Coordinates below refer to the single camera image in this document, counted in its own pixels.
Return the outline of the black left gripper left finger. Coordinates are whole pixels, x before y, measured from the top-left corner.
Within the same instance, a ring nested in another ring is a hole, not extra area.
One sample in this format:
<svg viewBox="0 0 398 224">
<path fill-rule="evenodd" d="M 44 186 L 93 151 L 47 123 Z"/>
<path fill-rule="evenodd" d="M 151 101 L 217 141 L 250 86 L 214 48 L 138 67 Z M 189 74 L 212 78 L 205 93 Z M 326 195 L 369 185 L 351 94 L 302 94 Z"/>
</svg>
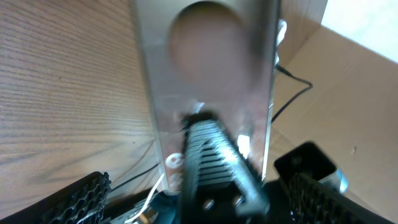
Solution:
<svg viewBox="0 0 398 224">
<path fill-rule="evenodd" d="M 1 224 L 99 224 L 111 191 L 109 174 L 93 172 L 41 201 L 1 220 Z"/>
</svg>

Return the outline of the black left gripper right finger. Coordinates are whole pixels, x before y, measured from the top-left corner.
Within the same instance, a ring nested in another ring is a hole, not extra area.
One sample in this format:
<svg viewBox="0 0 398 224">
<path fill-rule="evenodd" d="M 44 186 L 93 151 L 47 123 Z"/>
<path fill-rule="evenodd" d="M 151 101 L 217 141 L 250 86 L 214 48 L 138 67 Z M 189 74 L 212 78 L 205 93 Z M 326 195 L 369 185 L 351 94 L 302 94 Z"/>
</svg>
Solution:
<svg viewBox="0 0 398 224">
<path fill-rule="evenodd" d="M 289 199 L 295 223 L 390 224 L 305 174 L 295 174 L 289 180 Z"/>
</svg>

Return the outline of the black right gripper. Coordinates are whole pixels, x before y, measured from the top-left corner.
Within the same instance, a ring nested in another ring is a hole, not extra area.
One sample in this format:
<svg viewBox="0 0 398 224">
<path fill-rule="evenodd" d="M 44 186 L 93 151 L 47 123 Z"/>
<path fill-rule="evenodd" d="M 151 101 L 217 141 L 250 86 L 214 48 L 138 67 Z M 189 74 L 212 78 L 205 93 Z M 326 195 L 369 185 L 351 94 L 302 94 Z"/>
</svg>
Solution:
<svg viewBox="0 0 398 224">
<path fill-rule="evenodd" d="M 182 126 L 185 160 L 180 196 L 155 196 L 150 203 L 158 213 L 154 223 L 295 223 L 279 182 L 263 186 L 216 114 L 189 114 Z"/>
</svg>

